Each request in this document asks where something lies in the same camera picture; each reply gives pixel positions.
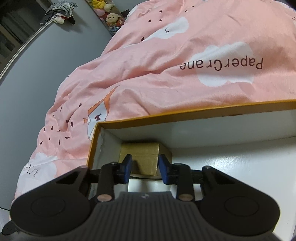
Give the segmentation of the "small gold box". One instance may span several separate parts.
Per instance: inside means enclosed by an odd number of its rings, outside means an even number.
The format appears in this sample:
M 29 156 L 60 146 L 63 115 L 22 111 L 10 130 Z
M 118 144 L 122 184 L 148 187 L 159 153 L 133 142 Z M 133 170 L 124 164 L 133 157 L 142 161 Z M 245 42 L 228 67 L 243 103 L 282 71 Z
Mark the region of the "small gold box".
M 171 151 L 163 144 L 158 142 L 144 143 L 123 143 L 119 162 L 121 163 L 125 156 L 132 156 L 132 176 L 138 178 L 158 179 L 161 177 L 158 169 L 158 157 L 164 154 L 171 163 Z

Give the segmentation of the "small white box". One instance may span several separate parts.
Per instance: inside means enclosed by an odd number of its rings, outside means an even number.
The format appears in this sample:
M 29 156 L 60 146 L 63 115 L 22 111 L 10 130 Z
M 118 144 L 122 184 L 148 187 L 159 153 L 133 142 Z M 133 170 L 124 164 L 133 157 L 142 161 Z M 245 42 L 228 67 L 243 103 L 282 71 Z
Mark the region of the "small white box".
M 176 193 L 176 185 L 165 185 L 162 180 L 157 179 L 130 179 L 128 192 L 165 192 Z

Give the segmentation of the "orange cardboard box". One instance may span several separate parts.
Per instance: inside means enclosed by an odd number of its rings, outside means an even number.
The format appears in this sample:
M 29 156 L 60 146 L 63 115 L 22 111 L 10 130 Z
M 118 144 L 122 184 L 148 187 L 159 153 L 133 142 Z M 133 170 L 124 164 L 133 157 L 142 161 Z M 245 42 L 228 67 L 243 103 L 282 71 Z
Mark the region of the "orange cardboard box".
M 124 142 L 159 142 L 175 163 L 212 166 L 270 195 L 280 206 L 275 234 L 295 231 L 295 101 L 253 103 L 99 123 L 87 164 L 118 161 Z

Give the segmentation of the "pink printed duvet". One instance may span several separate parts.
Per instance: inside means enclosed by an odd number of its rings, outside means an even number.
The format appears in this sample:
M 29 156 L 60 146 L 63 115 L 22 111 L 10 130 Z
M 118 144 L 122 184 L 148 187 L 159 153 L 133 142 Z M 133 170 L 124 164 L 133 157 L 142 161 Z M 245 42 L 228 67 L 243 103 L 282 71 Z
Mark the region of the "pink printed duvet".
M 16 196 L 85 165 L 95 126 L 295 99 L 295 10 L 279 1 L 146 1 L 59 86 Z

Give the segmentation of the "pile of plush toys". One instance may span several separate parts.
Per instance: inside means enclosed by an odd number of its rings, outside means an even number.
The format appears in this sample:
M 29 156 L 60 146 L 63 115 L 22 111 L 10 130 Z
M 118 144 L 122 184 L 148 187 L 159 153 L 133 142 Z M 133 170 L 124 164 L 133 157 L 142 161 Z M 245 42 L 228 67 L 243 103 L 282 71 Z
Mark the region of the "pile of plush toys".
M 112 36 L 122 27 L 130 12 L 129 9 L 119 11 L 113 1 L 87 0 L 86 2 L 91 6 Z

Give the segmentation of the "clothes on rail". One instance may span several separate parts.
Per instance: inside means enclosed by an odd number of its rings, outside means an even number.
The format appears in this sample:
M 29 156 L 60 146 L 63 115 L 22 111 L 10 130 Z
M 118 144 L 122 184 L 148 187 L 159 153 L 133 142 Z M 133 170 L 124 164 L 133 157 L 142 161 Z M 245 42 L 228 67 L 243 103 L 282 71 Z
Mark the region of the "clothes on rail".
M 43 26 L 50 21 L 62 25 L 65 20 L 74 25 L 75 19 L 73 16 L 73 10 L 77 7 L 78 4 L 68 1 L 52 4 L 46 10 L 45 15 L 40 21 L 40 26 Z

